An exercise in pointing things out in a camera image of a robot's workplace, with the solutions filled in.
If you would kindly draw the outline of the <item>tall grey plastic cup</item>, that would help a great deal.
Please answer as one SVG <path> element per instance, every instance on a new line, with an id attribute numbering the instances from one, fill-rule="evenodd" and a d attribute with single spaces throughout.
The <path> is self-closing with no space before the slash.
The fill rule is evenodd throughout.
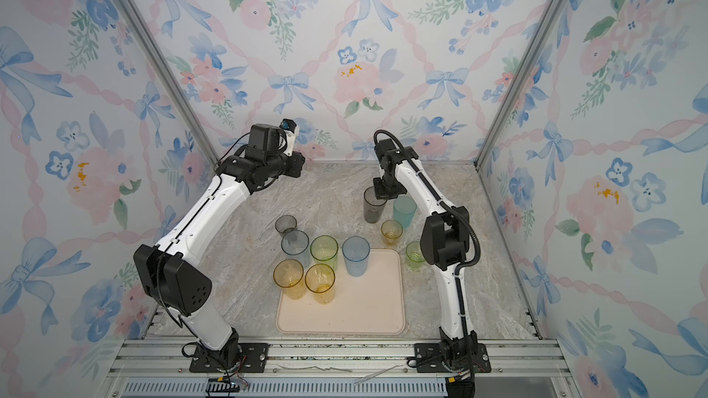
<path id="1" fill-rule="evenodd" d="M 363 215 L 367 223 L 377 223 L 385 209 L 386 200 L 379 199 L 373 186 L 370 186 L 363 194 Z"/>

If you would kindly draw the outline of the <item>small yellow plastic cup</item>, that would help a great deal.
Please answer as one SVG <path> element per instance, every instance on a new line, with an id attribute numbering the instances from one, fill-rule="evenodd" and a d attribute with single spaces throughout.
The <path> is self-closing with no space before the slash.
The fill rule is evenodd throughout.
<path id="1" fill-rule="evenodd" d="M 383 242 L 389 246 L 396 245 L 401 239 L 403 233 L 404 229 L 402 225 L 394 219 L 386 220 L 381 226 Z"/>

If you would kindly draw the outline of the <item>small grey plastic cup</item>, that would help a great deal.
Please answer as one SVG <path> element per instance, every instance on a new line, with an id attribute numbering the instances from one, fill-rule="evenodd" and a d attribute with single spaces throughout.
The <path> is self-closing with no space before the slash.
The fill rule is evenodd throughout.
<path id="1" fill-rule="evenodd" d="M 298 227 L 298 220 L 293 215 L 282 215 L 275 222 L 275 228 L 280 236 L 285 236 Z"/>

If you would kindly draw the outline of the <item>blue ribbed plastic cup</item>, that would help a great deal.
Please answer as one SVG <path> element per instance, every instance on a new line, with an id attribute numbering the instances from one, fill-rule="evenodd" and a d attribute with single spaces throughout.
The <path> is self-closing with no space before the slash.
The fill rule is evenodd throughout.
<path id="1" fill-rule="evenodd" d="M 342 245 L 342 254 L 350 276 L 363 276 L 368 268 L 371 245 L 361 236 L 352 236 Z"/>

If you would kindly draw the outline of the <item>small green plastic cup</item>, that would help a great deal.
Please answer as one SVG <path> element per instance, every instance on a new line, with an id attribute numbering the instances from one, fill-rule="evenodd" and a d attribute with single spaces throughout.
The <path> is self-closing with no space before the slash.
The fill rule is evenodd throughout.
<path id="1" fill-rule="evenodd" d="M 426 265 L 426 260 L 422 254 L 420 243 L 411 241 L 405 250 L 407 266 L 411 270 L 419 270 Z"/>

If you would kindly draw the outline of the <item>light blue plastic cup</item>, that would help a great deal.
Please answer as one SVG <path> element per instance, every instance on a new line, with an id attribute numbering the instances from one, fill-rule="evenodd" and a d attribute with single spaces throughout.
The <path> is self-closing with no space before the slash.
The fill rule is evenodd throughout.
<path id="1" fill-rule="evenodd" d="M 304 269 L 308 269 L 312 263 L 310 254 L 310 238 L 302 230 L 291 230 L 287 232 L 281 240 L 281 250 L 288 259 L 299 261 Z"/>

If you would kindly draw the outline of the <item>tall green plastic cup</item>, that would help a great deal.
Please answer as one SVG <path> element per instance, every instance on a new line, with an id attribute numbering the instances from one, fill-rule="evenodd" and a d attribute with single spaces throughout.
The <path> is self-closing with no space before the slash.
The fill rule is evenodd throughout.
<path id="1" fill-rule="evenodd" d="M 333 270 L 337 270 L 339 243 L 332 236 L 321 235 L 316 237 L 310 245 L 310 253 L 317 265 L 321 263 Z"/>

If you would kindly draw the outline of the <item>tall orange plastic cup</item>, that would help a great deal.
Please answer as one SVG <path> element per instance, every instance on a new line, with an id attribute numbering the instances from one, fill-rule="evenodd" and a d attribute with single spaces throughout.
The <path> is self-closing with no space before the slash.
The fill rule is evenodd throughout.
<path id="1" fill-rule="evenodd" d="M 281 261 L 273 271 L 273 280 L 281 293 L 291 300 L 298 300 L 305 295 L 304 269 L 298 260 Z"/>

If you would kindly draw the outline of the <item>tall yellow plastic cup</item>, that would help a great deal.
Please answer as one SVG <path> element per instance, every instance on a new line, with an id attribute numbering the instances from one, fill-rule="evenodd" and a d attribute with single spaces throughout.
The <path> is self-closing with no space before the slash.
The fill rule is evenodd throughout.
<path id="1" fill-rule="evenodd" d="M 335 270 L 324 263 L 318 263 L 308 269 L 305 274 L 305 285 L 313 294 L 315 301 L 326 305 L 335 297 Z"/>

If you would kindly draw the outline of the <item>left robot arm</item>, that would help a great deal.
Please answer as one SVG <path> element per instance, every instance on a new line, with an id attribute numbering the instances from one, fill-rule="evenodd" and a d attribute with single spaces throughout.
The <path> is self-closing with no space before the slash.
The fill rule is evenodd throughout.
<path id="1" fill-rule="evenodd" d="M 242 360 L 242 350 L 237 331 L 210 298 L 211 279 L 198 266 L 208 245 L 239 205 L 282 175 L 300 177 L 304 162 L 299 152 L 278 153 L 263 161 L 227 158 L 177 226 L 155 245 L 141 245 L 134 253 L 145 293 L 197 339 L 195 353 L 205 356 L 216 369 L 234 371 Z"/>

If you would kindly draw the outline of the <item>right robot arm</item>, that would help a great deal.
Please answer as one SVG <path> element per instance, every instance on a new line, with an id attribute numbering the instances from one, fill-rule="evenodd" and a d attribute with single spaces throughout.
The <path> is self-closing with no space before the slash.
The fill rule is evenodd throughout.
<path id="1" fill-rule="evenodd" d="M 378 199 L 409 195 L 426 216 L 420 250 L 433 268 L 441 304 L 440 350 L 449 370 L 472 371 L 478 350 L 477 334 L 468 313 L 464 270 L 479 262 L 479 239 L 464 206 L 454 206 L 424 171 L 410 147 L 390 139 L 374 147 L 381 175 L 374 179 Z"/>

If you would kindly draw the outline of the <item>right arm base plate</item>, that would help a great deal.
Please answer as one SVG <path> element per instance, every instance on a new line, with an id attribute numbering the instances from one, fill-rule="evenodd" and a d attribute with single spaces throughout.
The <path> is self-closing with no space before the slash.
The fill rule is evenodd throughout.
<path id="1" fill-rule="evenodd" d="M 409 368 L 418 373 L 464 373 L 472 368 L 475 374 L 491 373 L 492 365 L 486 346 L 476 343 L 472 350 L 448 346 L 445 342 L 418 343 L 414 355 L 407 360 Z"/>

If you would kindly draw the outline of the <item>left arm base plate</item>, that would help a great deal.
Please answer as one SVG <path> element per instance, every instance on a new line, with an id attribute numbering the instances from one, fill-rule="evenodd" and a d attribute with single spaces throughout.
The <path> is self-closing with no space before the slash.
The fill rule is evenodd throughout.
<path id="1" fill-rule="evenodd" d="M 186 357 L 191 359 L 191 373 L 263 373 L 268 351 L 266 343 L 228 344 L 219 351 L 197 344 L 194 353 Z"/>

